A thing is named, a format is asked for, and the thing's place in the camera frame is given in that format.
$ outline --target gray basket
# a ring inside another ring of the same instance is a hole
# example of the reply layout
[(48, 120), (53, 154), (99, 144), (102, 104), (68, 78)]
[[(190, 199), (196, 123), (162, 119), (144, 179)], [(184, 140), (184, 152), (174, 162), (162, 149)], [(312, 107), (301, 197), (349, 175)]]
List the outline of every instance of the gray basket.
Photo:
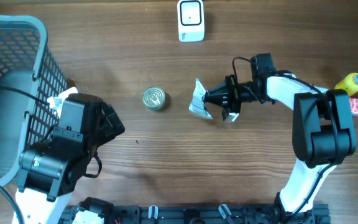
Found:
[[(0, 85), (17, 88), (46, 101), (67, 88), (47, 46), (44, 24), (31, 16), (0, 16)], [(0, 90), (0, 184), (19, 170), (19, 155), (43, 138), (58, 121), (47, 106), (26, 96)]]

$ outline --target yellow can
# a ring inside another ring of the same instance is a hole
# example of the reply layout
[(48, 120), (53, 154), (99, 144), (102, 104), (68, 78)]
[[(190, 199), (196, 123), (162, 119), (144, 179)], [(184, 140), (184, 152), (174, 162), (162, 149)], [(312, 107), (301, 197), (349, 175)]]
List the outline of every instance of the yellow can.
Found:
[(335, 89), (343, 89), (349, 96), (358, 92), (358, 73), (350, 73), (342, 81), (336, 84)]

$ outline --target wooden table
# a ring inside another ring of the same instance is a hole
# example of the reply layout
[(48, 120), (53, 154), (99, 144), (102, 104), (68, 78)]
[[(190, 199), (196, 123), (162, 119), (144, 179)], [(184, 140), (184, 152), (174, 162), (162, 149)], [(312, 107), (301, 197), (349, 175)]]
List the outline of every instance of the wooden table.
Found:
[[(292, 111), (246, 103), (224, 124), (221, 108), (209, 105), (215, 120), (199, 119), (188, 112), (195, 78), (212, 88), (232, 73), (234, 56), (264, 52), (278, 69), (327, 88), (358, 72), (358, 1), (205, 1), (204, 9), (205, 40), (184, 44), (176, 2), (0, 6), (0, 14), (44, 21), (66, 77), (112, 104), (126, 127), (99, 148), (103, 171), (78, 181), (71, 205), (86, 197), (140, 206), (272, 203), (295, 162)], [(239, 62), (238, 73), (250, 80), (249, 64)], [(145, 108), (148, 86), (169, 94), (165, 111)], [(358, 140), (358, 118), (354, 124)], [(358, 223), (358, 142), (315, 202), (329, 204), (333, 223)], [(11, 211), (0, 194), (0, 223), (11, 222)]]

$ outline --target robotic arm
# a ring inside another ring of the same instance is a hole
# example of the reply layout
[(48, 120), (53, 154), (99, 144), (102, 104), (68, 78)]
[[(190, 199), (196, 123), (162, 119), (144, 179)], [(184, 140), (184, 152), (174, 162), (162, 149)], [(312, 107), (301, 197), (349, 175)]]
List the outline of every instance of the robotic arm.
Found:
[[(125, 131), (112, 106), (101, 98), (67, 93), (60, 95), (60, 101), (54, 101), (57, 105), (49, 100), (60, 115), (58, 124), (50, 128), (45, 139), (31, 145), (19, 158), (16, 202), (25, 223), (58, 223), (77, 180), (83, 176), (98, 176), (86, 174), (92, 158), (96, 159), (101, 171), (98, 147)], [(52, 140), (46, 141), (50, 133), (53, 133)], [(12, 223), (18, 223), (16, 214)]]
[[(212, 119), (204, 105), (212, 103), (223, 107), (225, 122), (234, 122), (243, 102), (280, 101), (292, 109), (292, 143), (297, 159), (290, 179), (277, 194), (275, 203), (280, 207), (280, 222), (307, 220), (308, 211), (313, 208), (313, 199), (324, 179), (356, 150), (349, 97), (342, 90), (307, 85), (289, 71), (276, 71), (270, 54), (256, 55), (250, 63), (252, 82), (238, 83), (237, 76), (230, 75), (216, 88), (205, 90), (196, 79), (189, 110), (202, 118)], [(324, 99), (317, 91), (324, 93), (322, 95), (331, 108), (324, 106)], [(331, 120), (335, 125), (320, 125), (321, 119)]]

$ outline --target green can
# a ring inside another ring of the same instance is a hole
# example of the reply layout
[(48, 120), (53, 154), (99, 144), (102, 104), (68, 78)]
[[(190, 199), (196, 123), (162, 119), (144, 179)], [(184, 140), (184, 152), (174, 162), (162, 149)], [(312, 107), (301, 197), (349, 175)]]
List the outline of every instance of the green can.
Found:
[(148, 87), (143, 91), (142, 100), (149, 110), (158, 111), (165, 103), (165, 92), (157, 86)]

